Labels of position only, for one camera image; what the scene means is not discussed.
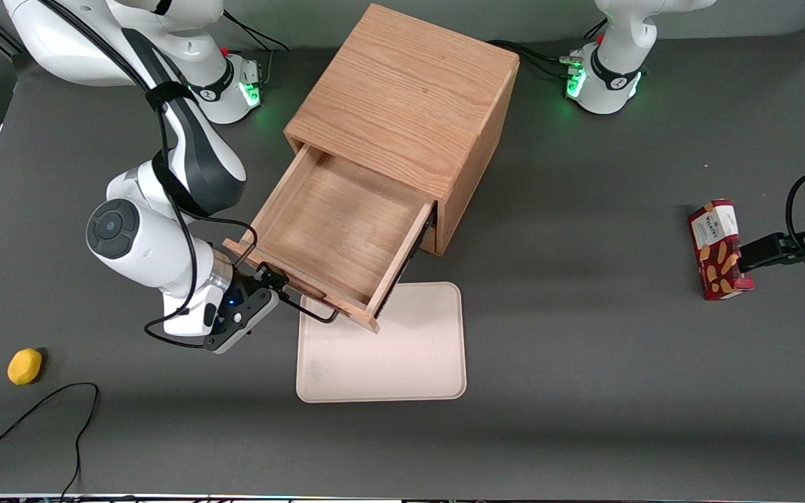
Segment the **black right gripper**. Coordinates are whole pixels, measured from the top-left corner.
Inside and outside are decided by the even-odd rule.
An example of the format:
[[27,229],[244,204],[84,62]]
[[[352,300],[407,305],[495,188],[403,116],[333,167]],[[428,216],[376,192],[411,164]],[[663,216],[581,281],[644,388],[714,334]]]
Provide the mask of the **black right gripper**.
[[203,337],[203,348],[214,354],[226,353],[279,303],[278,293],[289,278],[262,262],[256,268],[256,278],[234,275],[219,305],[208,303],[205,318],[210,334]]

